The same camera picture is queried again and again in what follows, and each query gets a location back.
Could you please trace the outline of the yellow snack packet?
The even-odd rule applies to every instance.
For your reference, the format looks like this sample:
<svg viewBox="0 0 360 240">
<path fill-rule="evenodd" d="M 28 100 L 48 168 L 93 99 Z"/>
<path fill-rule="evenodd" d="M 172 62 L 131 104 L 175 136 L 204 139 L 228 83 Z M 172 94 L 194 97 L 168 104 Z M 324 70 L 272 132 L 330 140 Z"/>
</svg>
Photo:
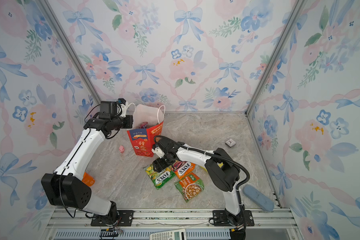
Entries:
<svg viewBox="0 0 360 240">
<path fill-rule="evenodd" d="M 211 157 L 200 157 L 196 163 L 196 165 L 200 166 L 203 170 L 208 172 L 210 169 L 222 168 L 224 165 L 222 162 L 218 162 Z"/>
</svg>

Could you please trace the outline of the purple Fox's candy bag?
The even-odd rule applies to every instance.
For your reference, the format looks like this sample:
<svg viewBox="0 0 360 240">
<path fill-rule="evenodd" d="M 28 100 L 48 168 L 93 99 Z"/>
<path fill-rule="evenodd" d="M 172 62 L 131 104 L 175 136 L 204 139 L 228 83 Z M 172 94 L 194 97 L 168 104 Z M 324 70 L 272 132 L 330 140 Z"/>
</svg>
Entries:
<svg viewBox="0 0 360 240">
<path fill-rule="evenodd" d="M 139 125 L 139 129 L 146 129 L 148 127 L 148 122 L 143 122 Z"/>
</svg>

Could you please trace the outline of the green Fox's candy bag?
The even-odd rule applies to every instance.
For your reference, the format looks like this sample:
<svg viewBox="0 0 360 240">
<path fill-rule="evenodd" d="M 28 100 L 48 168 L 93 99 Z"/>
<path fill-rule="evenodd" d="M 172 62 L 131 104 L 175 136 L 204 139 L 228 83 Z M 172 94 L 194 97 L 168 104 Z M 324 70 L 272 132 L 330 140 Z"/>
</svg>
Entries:
<svg viewBox="0 0 360 240">
<path fill-rule="evenodd" d="M 168 181 L 170 181 L 175 176 L 175 173 L 170 168 L 165 168 L 161 172 L 156 172 L 154 170 L 153 164 L 145 167 L 145 172 L 147 173 L 157 190 L 162 188 Z"/>
</svg>

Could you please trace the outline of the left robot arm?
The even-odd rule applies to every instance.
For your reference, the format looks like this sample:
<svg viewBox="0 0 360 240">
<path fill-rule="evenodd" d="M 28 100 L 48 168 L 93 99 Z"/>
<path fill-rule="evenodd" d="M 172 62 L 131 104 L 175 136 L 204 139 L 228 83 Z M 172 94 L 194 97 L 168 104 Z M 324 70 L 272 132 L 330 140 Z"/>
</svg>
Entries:
<svg viewBox="0 0 360 240">
<path fill-rule="evenodd" d="M 51 205 L 93 214 L 108 225 L 118 221 L 116 203 L 93 194 L 83 178 L 95 151 L 104 140 L 112 138 L 112 131 L 133 127 L 133 116 L 127 115 L 128 106 L 125 99 L 102 101 L 100 111 L 87 120 L 68 157 L 52 174 L 44 174 L 41 184 Z"/>
</svg>

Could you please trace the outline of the orange Fox's candy bag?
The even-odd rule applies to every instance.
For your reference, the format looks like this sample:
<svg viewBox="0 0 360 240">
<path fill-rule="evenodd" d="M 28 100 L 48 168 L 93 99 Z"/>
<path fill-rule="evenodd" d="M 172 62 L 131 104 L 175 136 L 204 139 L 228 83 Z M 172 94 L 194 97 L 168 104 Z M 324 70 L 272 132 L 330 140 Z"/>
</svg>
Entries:
<svg viewBox="0 0 360 240">
<path fill-rule="evenodd" d="M 179 180 L 186 177 L 195 169 L 195 164 L 190 162 L 177 161 L 171 166 L 171 170 L 175 173 Z"/>
</svg>

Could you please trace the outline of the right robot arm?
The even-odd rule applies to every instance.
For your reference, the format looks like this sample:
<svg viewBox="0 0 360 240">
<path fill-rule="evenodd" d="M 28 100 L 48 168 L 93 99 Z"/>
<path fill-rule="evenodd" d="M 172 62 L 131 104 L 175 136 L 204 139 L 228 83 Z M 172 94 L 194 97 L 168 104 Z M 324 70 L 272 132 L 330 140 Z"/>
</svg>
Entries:
<svg viewBox="0 0 360 240">
<path fill-rule="evenodd" d="M 154 137 L 152 152 L 158 156 L 154 169 L 162 171 L 176 161 L 190 162 L 204 167 L 213 184 L 223 192 L 225 198 L 226 224 L 244 227 L 245 207 L 241 200 L 240 186 L 250 180 L 249 171 L 235 162 L 228 153 L 218 148 L 215 151 L 200 150 L 165 136 Z"/>
</svg>

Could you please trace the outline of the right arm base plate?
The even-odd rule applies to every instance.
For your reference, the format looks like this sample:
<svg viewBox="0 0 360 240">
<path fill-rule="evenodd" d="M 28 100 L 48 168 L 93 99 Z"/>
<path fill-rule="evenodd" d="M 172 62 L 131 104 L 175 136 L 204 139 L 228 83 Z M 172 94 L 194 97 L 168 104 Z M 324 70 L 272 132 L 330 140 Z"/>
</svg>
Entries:
<svg viewBox="0 0 360 240">
<path fill-rule="evenodd" d="M 233 216 L 232 220 L 229 220 L 229 214 L 225 210 L 213 210 L 212 215 L 212 218 L 210 218 L 210 224 L 216 227 L 239 227 L 244 223 L 244 221 L 246 227 L 253 227 L 255 225 L 254 217 L 252 212 L 249 210 L 244 210 L 243 217 Z"/>
</svg>

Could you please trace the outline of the red paper gift bag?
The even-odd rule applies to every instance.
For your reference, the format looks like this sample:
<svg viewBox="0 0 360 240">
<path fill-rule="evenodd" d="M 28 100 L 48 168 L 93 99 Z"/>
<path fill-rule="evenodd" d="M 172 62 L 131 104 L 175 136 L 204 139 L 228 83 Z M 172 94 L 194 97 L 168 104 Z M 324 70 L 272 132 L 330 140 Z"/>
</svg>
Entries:
<svg viewBox="0 0 360 240">
<path fill-rule="evenodd" d="M 154 153 L 152 153 L 152 146 L 155 144 L 154 137 L 162 133 L 165 112 L 165 105 L 154 108 L 139 104 L 135 107 L 133 127 L 127 133 L 137 156 L 154 156 Z M 143 122 L 148 122 L 148 127 L 139 129 L 139 125 Z"/>
</svg>

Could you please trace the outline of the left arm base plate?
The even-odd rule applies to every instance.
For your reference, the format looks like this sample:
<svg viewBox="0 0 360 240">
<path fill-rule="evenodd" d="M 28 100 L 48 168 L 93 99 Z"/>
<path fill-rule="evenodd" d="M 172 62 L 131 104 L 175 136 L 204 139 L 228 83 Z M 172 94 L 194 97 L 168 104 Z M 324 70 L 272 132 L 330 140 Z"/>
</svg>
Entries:
<svg viewBox="0 0 360 240">
<path fill-rule="evenodd" d="M 134 218 L 133 210 L 117 210 L 107 216 L 95 215 L 91 227 L 130 227 Z"/>
</svg>

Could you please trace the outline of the green noodle snack packet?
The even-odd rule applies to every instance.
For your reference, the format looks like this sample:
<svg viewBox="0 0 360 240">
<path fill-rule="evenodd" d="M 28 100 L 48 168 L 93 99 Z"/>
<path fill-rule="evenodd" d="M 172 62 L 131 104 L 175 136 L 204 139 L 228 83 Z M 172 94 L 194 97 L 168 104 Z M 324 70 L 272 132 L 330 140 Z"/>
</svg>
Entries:
<svg viewBox="0 0 360 240">
<path fill-rule="evenodd" d="M 204 182 L 194 173 L 190 173 L 176 182 L 175 187 L 182 194 L 186 202 L 196 197 L 205 189 Z"/>
</svg>

